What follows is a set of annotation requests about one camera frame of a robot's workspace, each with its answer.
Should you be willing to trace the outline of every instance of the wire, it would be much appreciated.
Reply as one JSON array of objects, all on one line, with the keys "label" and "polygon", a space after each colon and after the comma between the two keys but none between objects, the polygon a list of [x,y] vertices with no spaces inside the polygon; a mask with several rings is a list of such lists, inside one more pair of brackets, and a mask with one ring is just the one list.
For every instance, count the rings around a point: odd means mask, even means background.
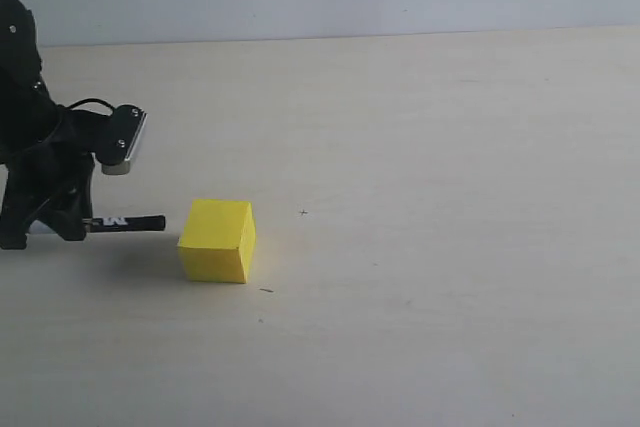
[{"label": "wire", "polygon": [[69,107],[67,107],[67,109],[72,110],[72,109],[78,108],[81,105],[85,105],[85,104],[100,104],[100,105],[106,107],[107,109],[111,110],[111,112],[114,112],[116,110],[116,108],[113,105],[111,105],[109,102],[106,102],[106,101],[104,101],[102,99],[93,99],[93,98],[79,100],[75,104],[71,104]]}]

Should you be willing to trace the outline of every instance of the wooden table surface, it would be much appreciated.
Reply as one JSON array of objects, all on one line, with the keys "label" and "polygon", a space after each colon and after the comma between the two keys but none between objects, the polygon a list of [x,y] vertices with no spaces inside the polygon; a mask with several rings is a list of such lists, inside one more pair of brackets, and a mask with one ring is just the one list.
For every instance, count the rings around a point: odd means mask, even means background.
[{"label": "wooden table surface", "polygon": [[[169,225],[0,252],[1,425],[640,422],[640,28],[43,57],[149,112],[95,209]],[[253,202],[248,285],[184,280],[197,197]]]}]

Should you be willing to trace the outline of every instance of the black cable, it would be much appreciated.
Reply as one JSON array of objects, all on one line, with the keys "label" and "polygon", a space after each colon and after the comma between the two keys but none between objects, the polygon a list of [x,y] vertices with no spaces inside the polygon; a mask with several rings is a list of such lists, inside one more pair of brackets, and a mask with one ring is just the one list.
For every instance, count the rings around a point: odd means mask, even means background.
[{"label": "black cable", "polygon": [[111,110],[111,112],[114,112],[116,110],[116,108],[111,105],[109,102],[106,102],[102,99],[84,99],[84,100],[79,100],[78,102],[76,102],[75,104],[71,104],[69,107],[67,107],[67,109],[71,110],[71,109],[75,109],[77,107],[80,107],[81,105],[85,105],[85,104],[100,104],[106,108],[108,108],[109,110]]}]

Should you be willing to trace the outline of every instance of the robotic arm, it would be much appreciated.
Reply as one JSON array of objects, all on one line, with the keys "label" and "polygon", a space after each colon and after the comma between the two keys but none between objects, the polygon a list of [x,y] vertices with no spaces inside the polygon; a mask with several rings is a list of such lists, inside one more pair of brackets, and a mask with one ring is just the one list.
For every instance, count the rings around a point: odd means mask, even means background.
[{"label": "robotic arm", "polygon": [[[94,157],[104,174],[128,173],[145,112],[133,105],[115,108],[99,99],[58,105],[41,71],[31,11],[19,0],[0,0],[0,164],[8,170],[0,248],[26,248],[27,233],[35,224],[67,241],[84,240],[90,231],[164,230],[163,216],[131,222],[120,218],[106,226],[93,219]],[[99,103],[111,113],[78,109],[88,103]]]}]

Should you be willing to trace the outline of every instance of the yellow cube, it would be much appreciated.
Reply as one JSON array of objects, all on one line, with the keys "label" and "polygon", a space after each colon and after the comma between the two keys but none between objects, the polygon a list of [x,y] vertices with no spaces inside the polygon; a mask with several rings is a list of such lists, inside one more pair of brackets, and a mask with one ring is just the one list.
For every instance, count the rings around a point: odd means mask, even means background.
[{"label": "yellow cube", "polygon": [[189,280],[246,284],[255,242],[250,202],[197,199],[178,250]]}]

